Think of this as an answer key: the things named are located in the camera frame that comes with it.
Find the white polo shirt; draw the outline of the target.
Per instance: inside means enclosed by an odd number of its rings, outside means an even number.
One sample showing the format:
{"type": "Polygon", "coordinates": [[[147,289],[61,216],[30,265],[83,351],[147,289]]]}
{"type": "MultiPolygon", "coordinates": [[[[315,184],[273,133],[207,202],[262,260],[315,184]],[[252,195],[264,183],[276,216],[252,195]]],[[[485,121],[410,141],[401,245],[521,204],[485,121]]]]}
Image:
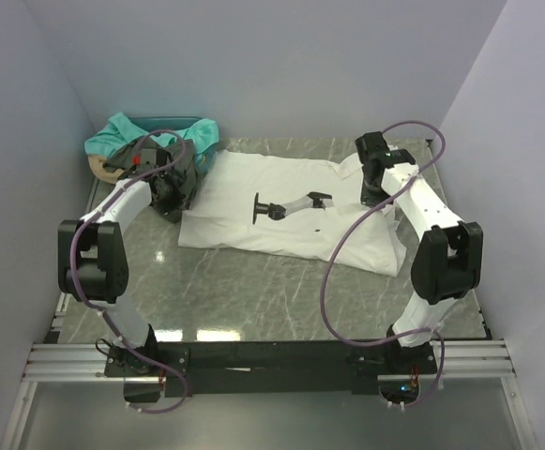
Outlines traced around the white polo shirt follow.
{"type": "Polygon", "coordinates": [[[181,219],[179,246],[328,261],[395,277],[406,248],[391,207],[361,204],[356,154],[335,163],[223,150],[181,219]]]}

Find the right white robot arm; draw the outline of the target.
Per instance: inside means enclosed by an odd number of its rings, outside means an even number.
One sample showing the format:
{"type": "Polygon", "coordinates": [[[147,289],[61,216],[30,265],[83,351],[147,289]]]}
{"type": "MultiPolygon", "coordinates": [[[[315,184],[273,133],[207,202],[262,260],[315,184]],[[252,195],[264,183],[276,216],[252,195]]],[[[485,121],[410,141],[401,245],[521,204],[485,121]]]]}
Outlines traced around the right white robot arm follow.
{"type": "Polygon", "coordinates": [[[383,133],[356,139],[362,164],[361,202],[389,201],[416,232],[418,248],[410,269],[414,292],[402,315],[387,330],[399,338],[385,349],[391,371],[408,370],[431,355],[432,333],[447,312],[480,281],[483,231],[453,213],[421,174],[405,149],[389,148],[383,133]]]}

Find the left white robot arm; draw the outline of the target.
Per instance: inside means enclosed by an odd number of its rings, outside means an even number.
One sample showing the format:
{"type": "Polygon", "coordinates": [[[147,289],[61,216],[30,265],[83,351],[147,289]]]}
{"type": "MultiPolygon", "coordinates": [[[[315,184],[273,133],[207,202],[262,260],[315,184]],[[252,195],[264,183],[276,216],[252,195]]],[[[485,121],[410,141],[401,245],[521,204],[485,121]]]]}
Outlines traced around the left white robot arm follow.
{"type": "Polygon", "coordinates": [[[127,293],[124,233],[149,206],[178,222],[200,182],[190,150],[143,150],[104,201],[83,217],[65,220],[58,227],[60,290],[108,325],[112,359],[137,359],[145,365],[159,360],[155,332],[127,293]]]}

